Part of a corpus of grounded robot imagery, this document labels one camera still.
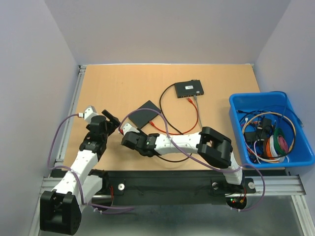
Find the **black network switch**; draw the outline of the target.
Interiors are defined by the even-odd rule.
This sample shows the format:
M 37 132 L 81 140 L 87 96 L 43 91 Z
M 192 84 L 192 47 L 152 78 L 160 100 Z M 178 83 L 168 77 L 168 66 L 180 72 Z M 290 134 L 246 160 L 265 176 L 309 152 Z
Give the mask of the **black network switch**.
M 204 94 L 200 80 L 177 82 L 174 84 L 177 98 L 193 97 Z

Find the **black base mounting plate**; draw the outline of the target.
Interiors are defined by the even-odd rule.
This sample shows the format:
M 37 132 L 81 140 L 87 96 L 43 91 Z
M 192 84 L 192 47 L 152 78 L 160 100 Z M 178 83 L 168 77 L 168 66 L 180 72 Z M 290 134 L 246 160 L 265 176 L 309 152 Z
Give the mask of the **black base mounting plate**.
M 241 185 L 229 184 L 215 171 L 101 171 L 91 170 L 81 181 L 84 194 L 94 181 L 94 204 L 108 204 L 110 195 L 115 206 L 185 205 L 228 203 L 244 208 L 247 197 L 267 192 L 254 182 L 254 172 L 245 171 Z

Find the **aluminium frame rail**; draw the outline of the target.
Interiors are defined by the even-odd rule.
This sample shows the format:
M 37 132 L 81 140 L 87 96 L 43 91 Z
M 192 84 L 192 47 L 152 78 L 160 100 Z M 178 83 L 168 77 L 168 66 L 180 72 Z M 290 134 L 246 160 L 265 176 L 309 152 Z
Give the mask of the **aluminium frame rail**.
M 260 116 L 285 119 L 274 128 L 290 145 L 288 166 L 314 155 L 281 91 L 261 93 L 252 66 L 207 64 L 88 65 L 61 169 L 40 197 L 40 229 L 74 235 L 88 207 L 132 216 L 137 206 L 212 203 L 232 216 L 258 209 L 280 177 L 248 175 L 266 165 L 239 161 L 246 124 L 233 100 Z

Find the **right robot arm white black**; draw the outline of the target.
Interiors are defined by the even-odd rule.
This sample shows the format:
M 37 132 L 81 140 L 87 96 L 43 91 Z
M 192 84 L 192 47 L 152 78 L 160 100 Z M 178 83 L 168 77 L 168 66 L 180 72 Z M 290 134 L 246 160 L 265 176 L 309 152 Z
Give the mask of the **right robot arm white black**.
M 121 144 L 146 157 L 171 153 L 198 154 L 205 165 L 223 173 L 227 188 L 237 192 L 244 187 L 243 171 L 235 160 L 231 140 L 220 132 L 203 127 L 188 135 L 145 134 L 129 123 L 122 128 Z

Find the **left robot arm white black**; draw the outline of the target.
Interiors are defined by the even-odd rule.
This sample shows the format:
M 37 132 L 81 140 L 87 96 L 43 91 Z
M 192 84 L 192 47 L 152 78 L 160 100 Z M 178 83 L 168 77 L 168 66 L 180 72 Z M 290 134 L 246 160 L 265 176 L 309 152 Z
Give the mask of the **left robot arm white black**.
M 106 193 L 109 181 L 91 175 L 93 167 L 106 150 L 108 137 L 119 127 L 118 118 L 107 110 L 101 114 L 89 106 L 77 114 L 87 122 L 88 133 L 79 146 L 71 167 L 64 166 L 66 174 L 51 190 L 40 197 L 40 229 L 59 234 L 74 235 L 81 223 L 82 211 L 93 195 Z

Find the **blue plastic bin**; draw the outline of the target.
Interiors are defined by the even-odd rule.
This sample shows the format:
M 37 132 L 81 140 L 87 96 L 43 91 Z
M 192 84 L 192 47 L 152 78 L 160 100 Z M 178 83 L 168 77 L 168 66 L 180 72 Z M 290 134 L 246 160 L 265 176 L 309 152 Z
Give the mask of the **blue plastic bin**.
M 237 93 L 229 103 L 242 163 L 265 169 L 315 162 L 303 124 L 284 92 Z

